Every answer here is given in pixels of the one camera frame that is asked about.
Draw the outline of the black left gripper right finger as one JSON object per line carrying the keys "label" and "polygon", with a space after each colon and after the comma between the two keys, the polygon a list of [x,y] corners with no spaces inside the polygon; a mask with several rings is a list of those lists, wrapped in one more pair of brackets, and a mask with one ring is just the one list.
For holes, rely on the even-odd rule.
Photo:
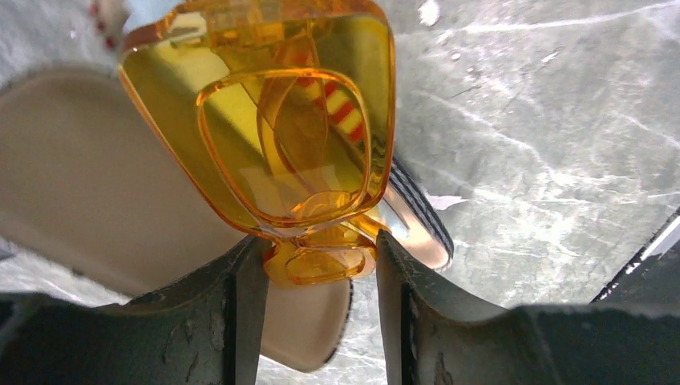
{"label": "black left gripper right finger", "polygon": [[507,310],[378,235],[390,384],[676,384],[679,307],[547,304]]}

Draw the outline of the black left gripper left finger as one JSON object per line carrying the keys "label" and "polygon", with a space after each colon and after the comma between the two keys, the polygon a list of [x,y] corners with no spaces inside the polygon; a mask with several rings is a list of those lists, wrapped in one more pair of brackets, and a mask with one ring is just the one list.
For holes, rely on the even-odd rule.
{"label": "black left gripper left finger", "polygon": [[253,384],[268,279],[266,241],[124,305],[1,296],[4,384]]}

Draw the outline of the printed glasses pouch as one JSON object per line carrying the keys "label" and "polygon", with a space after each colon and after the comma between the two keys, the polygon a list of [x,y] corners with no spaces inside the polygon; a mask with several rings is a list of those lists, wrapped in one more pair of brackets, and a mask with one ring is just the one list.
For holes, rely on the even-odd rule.
{"label": "printed glasses pouch", "polygon": [[[95,10],[99,26],[123,44],[123,3],[101,1]],[[378,235],[389,233],[426,267],[450,262],[447,230],[393,157],[370,215],[382,226]],[[322,367],[335,352],[355,279],[273,282],[263,267],[271,242],[220,219],[141,115],[120,73],[113,79],[89,67],[52,67],[2,88],[1,235],[132,300],[247,237],[260,238],[268,288],[259,358],[300,371]]]}

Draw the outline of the orange transparent safety glasses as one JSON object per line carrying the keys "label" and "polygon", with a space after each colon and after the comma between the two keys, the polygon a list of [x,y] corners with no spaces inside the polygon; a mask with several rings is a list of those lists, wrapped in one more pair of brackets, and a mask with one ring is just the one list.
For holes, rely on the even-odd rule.
{"label": "orange transparent safety glasses", "polygon": [[388,184],[395,47],[372,1],[183,1],[129,30],[120,78],[281,286],[361,278]]}

